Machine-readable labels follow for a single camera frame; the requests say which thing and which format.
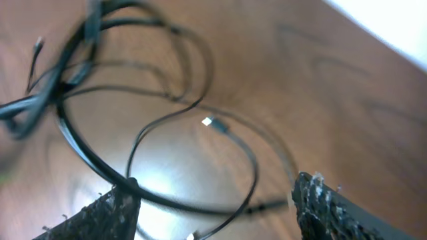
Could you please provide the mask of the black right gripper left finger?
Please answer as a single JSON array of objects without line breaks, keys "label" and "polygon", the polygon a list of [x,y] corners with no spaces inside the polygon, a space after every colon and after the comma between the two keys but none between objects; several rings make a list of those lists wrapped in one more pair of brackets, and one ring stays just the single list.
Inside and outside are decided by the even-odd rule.
[{"label": "black right gripper left finger", "polygon": [[34,240],[134,240],[141,200],[114,188]]}]

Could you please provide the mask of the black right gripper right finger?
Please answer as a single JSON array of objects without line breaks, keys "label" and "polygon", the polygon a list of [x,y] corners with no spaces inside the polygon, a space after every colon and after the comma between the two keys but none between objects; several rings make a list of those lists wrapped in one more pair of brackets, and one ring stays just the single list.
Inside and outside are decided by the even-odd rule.
[{"label": "black right gripper right finger", "polygon": [[324,183],[321,174],[300,172],[292,190],[303,240],[411,240]]}]

